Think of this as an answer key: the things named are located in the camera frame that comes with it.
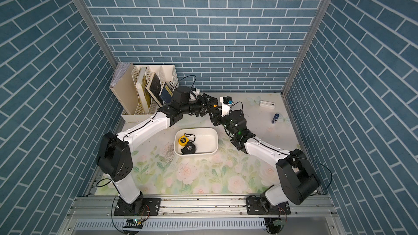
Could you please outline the yellow tape measure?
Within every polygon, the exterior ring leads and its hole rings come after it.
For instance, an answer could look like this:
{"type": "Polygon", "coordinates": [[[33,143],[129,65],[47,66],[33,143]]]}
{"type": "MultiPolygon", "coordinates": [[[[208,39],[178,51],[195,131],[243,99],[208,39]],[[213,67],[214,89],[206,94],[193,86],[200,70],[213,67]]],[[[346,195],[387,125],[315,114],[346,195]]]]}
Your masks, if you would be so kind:
{"type": "Polygon", "coordinates": [[[180,146],[185,147],[189,143],[193,143],[195,140],[196,136],[194,134],[185,133],[178,139],[178,143],[180,146]]]}

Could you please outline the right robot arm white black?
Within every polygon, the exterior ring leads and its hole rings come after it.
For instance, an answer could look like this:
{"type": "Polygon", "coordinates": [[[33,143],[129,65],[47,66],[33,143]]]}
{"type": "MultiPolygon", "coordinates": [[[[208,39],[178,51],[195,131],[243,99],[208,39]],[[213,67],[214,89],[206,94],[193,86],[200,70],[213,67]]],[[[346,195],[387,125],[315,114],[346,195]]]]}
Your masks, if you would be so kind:
{"type": "Polygon", "coordinates": [[[208,113],[214,126],[222,125],[237,150],[255,156],[274,168],[279,184],[270,186],[260,195],[265,208],[284,202],[300,205],[320,185],[320,180],[302,150],[283,150],[258,138],[247,128],[242,110],[222,112],[216,104],[208,113]]]}

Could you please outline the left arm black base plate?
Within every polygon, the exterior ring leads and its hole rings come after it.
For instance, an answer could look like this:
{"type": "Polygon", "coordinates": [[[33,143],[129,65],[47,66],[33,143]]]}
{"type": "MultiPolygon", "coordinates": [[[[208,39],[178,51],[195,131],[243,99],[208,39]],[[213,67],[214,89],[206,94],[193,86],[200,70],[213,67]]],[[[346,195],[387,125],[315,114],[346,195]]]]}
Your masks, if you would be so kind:
{"type": "Polygon", "coordinates": [[[113,213],[115,216],[157,216],[160,204],[160,198],[139,198],[133,203],[118,199],[113,213]]]}

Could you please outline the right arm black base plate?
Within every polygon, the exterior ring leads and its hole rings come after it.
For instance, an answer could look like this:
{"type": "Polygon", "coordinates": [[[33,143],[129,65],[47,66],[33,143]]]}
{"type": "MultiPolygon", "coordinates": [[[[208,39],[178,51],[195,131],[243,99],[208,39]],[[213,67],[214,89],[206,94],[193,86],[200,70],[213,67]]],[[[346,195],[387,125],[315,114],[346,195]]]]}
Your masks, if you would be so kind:
{"type": "Polygon", "coordinates": [[[284,215],[291,214],[288,202],[283,202],[277,206],[268,207],[263,204],[259,197],[253,195],[246,198],[246,210],[248,215],[284,215]]]}

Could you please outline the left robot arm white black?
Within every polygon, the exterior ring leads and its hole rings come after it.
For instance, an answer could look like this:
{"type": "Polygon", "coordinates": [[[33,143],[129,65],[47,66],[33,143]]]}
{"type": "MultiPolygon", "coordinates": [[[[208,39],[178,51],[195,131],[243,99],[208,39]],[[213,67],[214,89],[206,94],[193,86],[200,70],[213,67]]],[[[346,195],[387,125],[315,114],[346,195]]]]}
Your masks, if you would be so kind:
{"type": "Polygon", "coordinates": [[[132,129],[117,134],[106,133],[101,139],[96,158],[97,165],[110,177],[121,199],[127,204],[132,204],[142,194],[131,174],[132,152],[160,131],[175,125],[185,114],[203,117],[218,112],[220,109],[215,97],[208,94],[197,95],[190,87],[177,87],[171,102],[160,107],[150,118],[132,129]]]}

